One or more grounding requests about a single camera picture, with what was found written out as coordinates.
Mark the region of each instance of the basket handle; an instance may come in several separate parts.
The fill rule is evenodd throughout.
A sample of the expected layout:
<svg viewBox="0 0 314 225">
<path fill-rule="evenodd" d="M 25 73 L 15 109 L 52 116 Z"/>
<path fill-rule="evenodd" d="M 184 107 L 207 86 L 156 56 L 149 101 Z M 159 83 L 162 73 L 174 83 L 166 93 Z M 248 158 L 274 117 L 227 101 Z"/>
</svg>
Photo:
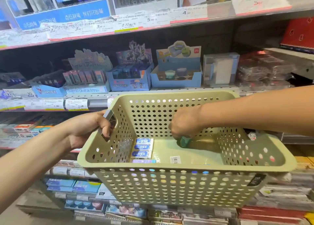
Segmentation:
<svg viewBox="0 0 314 225">
<path fill-rule="evenodd" d="M 111 109 L 107 109 L 103 117 L 109 121 L 112 116 L 113 116 L 113 111 Z M 101 128 L 98 128 L 98 132 L 102 135 L 102 137 L 104 138 L 105 141 L 109 141 L 110 137 L 109 138 L 108 137 L 104 137 L 103 134 L 102 134 L 102 129 Z"/>
</svg>

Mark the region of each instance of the hand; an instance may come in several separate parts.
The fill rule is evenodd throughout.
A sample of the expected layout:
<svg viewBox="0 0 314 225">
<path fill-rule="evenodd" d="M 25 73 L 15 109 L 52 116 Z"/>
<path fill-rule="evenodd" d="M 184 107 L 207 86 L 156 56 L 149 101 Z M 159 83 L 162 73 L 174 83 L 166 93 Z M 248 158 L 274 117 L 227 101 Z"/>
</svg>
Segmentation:
<svg viewBox="0 0 314 225">
<path fill-rule="evenodd" d="M 106 110 L 85 113 L 62 122 L 68 131 L 71 149 L 82 148 L 91 133 L 97 128 L 102 128 L 104 137 L 110 135 L 110 122 L 103 117 Z"/>
<path fill-rule="evenodd" d="M 174 114 L 170 129 L 174 137 L 180 136 L 189 136 L 194 137 L 202 129 L 201 120 L 201 105 L 194 107 L 179 108 L 178 111 Z"/>
</svg>

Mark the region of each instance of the black label on basket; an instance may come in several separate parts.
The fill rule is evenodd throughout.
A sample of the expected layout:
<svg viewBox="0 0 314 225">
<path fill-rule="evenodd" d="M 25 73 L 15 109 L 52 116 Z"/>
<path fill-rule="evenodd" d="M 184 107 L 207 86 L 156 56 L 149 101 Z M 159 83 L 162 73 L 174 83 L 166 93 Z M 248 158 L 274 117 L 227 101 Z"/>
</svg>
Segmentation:
<svg viewBox="0 0 314 225">
<path fill-rule="evenodd" d="M 265 177 L 265 174 L 256 174 L 254 178 L 247 184 L 247 186 L 257 186 L 265 179 Z"/>
</svg>

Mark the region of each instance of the barcode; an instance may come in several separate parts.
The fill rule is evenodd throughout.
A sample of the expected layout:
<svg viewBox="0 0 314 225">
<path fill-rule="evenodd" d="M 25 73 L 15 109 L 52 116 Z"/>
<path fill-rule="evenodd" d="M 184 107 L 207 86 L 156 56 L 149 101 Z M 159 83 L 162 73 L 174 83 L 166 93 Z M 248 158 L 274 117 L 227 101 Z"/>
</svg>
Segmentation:
<svg viewBox="0 0 314 225">
<path fill-rule="evenodd" d="M 181 164 L 180 156 L 171 156 L 170 157 L 171 164 Z"/>
</svg>

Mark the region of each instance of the left arm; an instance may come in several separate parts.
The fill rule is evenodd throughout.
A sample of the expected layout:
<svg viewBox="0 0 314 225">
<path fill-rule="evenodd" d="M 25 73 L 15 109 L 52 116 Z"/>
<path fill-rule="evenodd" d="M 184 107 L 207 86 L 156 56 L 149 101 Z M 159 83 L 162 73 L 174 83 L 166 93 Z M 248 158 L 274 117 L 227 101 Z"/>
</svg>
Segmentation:
<svg viewBox="0 0 314 225">
<path fill-rule="evenodd" d="M 1 157 L 0 214 L 64 154 L 81 148 L 98 126 L 109 137 L 110 123 L 104 113 L 105 110 L 73 117 Z"/>
</svg>

